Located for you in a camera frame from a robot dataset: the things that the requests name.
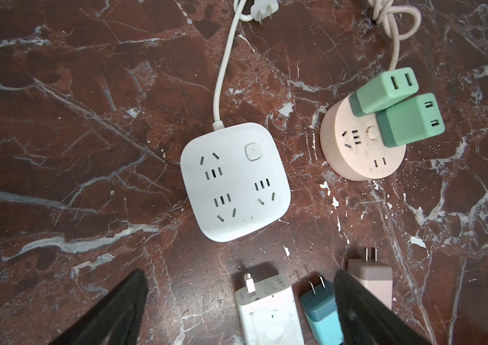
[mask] plug prong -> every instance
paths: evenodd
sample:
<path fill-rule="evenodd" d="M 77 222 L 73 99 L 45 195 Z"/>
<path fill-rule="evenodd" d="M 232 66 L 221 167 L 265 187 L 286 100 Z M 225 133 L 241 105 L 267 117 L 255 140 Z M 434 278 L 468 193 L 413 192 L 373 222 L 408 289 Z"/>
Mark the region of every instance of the plug prong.
<path fill-rule="evenodd" d="M 246 273 L 244 275 L 244 280 L 246 281 L 246 288 L 248 290 L 248 294 L 253 294 L 256 292 L 256 286 L 253 283 L 252 275 L 250 273 Z"/>
<path fill-rule="evenodd" d="M 308 283 L 309 283 L 309 285 L 311 286 L 311 288 L 312 288 L 312 290 L 313 290 L 313 295 L 314 295 L 314 296 L 317 296 L 317 293 L 315 293 L 315 287 L 313 286 L 313 283 L 312 283 L 312 282 L 310 282 L 309 280 L 308 280 Z"/>
<path fill-rule="evenodd" d="M 323 285 L 323 290 L 326 290 L 325 281 L 323 280 L 323 276 L 319 275 L 319 278 L 321 278 L 321 284 Z"/>

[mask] round power strip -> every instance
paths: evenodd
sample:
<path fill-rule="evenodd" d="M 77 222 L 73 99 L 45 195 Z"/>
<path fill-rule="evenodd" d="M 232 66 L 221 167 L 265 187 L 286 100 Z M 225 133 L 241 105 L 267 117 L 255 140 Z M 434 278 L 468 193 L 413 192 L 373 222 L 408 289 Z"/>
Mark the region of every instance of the round power strip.
<path fill-rule="evenodd" d="M 405 145 L 384 145 L 376 114 L 353 114 L 350 96 L 326 112 L 320 136 L 323 154 L 332 169 L 352 181 L 389 176 L 405 156 Z"/>

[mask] brown marble table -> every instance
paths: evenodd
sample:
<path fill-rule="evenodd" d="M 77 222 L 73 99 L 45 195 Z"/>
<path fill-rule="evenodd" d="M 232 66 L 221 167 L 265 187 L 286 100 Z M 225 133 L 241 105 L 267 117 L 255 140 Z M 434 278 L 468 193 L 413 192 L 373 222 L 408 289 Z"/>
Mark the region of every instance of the brown marble table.
<path fill-rule="evenodd" d="M 378 181 L 341 178 L 319 143 L 326 109 L 388 66 L 369 6 L 282 1 L 239 26 L 222 118 L 270 131 L 293 192 L 279 221 L 219 244 L 179 158 L 211 131 L 232 3 L 0 0 L 0 344 L 47 344 L 135 268 L 150 288 L 140 344 L 243 344 L 242 272 L 279 272 L 298 297 L 365 246 L 392 265 L 408 325 L 488 344 L 488 3 L 409 4 L 422 24 L 398 67 L 435 93 L 447 130 Z"/>

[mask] cable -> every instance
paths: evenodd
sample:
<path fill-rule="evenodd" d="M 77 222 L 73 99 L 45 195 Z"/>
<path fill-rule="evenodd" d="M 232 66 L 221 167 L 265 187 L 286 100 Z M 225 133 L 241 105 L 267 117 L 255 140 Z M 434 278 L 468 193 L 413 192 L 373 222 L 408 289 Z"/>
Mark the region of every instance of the cable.
<path fill-rule="evenodd" d="M 217 75 L 217 82 L 215 83 L 215 92 L 213 93 L 213 130 L 219 130 L 225 128 L 221 116 L 219 115 L 219 98 L 221 97 L 221 88 L 223 87 L 223 80 L 225 79 L 225 72 L 227 70 L 228 58 L 231 56 L 232 42 L 235 39 L 236 26 L 239 20 L 249 22 L 245 15 L 242 15 L 242 10 L 247 0 L 240 0 L 238 6 L 235 8 L 235 16 L 232 19 L 231 28 L 228 31 L 227 45 L 225 46 L 225 53 L 223 54 L 223 60 L 219 66 L 219 74 Z"/>
<path fill-rule="evenodd" d="M 422 15 L 420 10 L 409 5 L 392 6 L 394 0 L 368 0 L 373 7 L 373 20 L 377 25 L 382 23 L 384 32 L 393 41 L 392 59 L 390 60 L 390 67 L 388 71 L 395 69 L 399 59 L 399 41 L 406 40 L 413 36 L 419 30 Z M 415 22 L 411 30 L 405 34 L 400 34 L 398 24 L 395 21 L 394 13 L 407 13 L 413 16 Z"/>

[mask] square power strip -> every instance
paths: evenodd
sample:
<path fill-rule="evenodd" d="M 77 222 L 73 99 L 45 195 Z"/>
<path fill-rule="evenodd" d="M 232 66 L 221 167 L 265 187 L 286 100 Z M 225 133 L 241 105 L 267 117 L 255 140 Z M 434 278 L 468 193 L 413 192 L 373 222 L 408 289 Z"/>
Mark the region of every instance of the square power strip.
<path fill-rule="evenodd" d="M 304 345 L 292 286 L 280 275 L 244 278 L 235 295 L 246 345 Z"/>
<path fill-rule="evenodd" d="M 281 218 L 290 187 L 273 137 L 256 123 L 220 129 L 181 154 L 184 186 L 200 230 L 227 242 Z"/>

